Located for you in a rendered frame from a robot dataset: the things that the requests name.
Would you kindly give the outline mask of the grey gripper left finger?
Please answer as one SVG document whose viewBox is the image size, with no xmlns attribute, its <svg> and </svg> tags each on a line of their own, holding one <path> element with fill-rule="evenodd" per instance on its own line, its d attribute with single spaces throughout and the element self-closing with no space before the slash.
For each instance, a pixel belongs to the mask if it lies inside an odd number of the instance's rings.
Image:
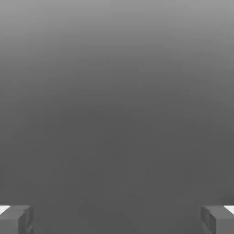
<svg viewBox="0 0 234 234">
<path fill-rule="evenodd" d="M 34 234 L 34 208 L 0 205 L 0 234 Z"/>
</svg>

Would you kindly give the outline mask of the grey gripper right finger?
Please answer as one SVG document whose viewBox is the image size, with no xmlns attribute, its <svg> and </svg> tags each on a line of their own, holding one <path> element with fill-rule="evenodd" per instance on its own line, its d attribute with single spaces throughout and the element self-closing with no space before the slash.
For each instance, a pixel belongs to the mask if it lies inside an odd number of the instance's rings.
<svg viewBox="0 0 234 234">
<path fill-rule="evenodd" d="M 234 205 L 201 206 L 204 234 L 234 234 Z"/>
</svg>

